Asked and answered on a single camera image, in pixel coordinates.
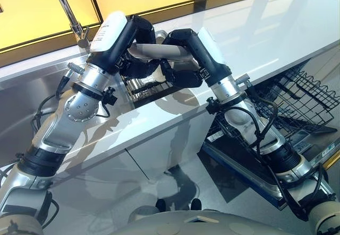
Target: faucet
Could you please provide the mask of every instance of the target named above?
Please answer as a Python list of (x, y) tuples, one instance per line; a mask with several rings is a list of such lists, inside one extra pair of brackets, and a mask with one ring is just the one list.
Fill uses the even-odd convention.
[(90, 42), (88, 40), (88, 33), (90, 30), (89, 27), (86, 27), (86, 30), (84, 31), (80, 22), (78, 22), (75, 18), (67, 0), (59, 0), (59, 2), (62, 5), (67, 17), (69, 18), (70, 28), (75, 35), (75, 39), (80, 51), (86, 51), (87, 53), (90, 53)]

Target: dish rack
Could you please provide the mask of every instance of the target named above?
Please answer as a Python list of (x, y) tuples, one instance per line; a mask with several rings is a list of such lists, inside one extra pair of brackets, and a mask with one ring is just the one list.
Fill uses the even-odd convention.
[(157, 82), (152, 76), (146, 77), (145, 79), (131, 79), (122, 76), (122, 80), (135, 108), (181, 89), (166, 81), (162, 83)]
[[(303, 141), (311, 133), (337, 131), (325, 125), (334, 118), (330, 111), (340, 104), (340, 96), (335, 91), (329, 90), (313, 76), (301, 71), (303, 65), (304, 63), (255, 86), (261, 98), (278, 105), (274, 126), (290, 140), (299, 153), (311, 146)], [(251, 96), (250, 99), (260, 116), (267, 119), (272, 116), (271, 107)], [(239, 131), (229, 125), (220, 112), (215, 117), (207, 139), (212, 142), (223, 135), (236, 138), (243, 147), (249, 148)]]

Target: dishwasher rack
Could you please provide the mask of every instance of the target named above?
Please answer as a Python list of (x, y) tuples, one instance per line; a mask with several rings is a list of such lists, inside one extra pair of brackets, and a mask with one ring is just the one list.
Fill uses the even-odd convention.
[[(278, 117), (274, 126), (289, 140), (300, 132), (311, 134), (324, 128), (325, 132), (336, 131), (324, 126), (334, 118), (330, 111), (340, 104), (340, 96), (328, 89), (328, 86), (321, 85), (313, 76), (301, 71), (306, 62), (255, 86), (261, 98), (278, 105)], [(260, 116), (267, 119), (272, 116), (271, 107), (252, 96), (250, 99)], [(223, 135), (236, 137), (242, 146), (249, 147), (239, 131), (229, 125), (220, 112), (207, 137), (213, 141)]]

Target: white countertop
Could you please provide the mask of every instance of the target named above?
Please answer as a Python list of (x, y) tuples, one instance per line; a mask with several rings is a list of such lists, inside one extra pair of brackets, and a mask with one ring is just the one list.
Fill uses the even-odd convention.
[[(234, 78), (248, 73), (252, 82), (259, 83), (336, 45), (339, 14), (340, 0), (244, 0), (156, 24), (155, 30), (198, 31), (205, 27), (220, 46)], [(66, 50), (68, 55), (77, 53), (75, 47)], [(62, 50), (53, 53), (60, 57)], [(52, 61), (51, 54), (45, 55), (45, 63)], [(0, 68), (0, 80), (32, 70), (35, 59), (41, 64), (43, 56)], [(86, 168), (183, 118), (204, 112), (210, 96), (212, 91), (203, 83), (88, 129), (87, 137), (81, 134), (58, 173), (80, 163)]]

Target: circular joint plate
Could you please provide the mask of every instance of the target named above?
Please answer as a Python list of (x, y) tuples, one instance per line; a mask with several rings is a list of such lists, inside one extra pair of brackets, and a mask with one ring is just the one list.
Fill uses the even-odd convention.
[(98, 101), (78, 92), (67, 100), (65, 111), (70, 120), (85, 122), (97, 114)]

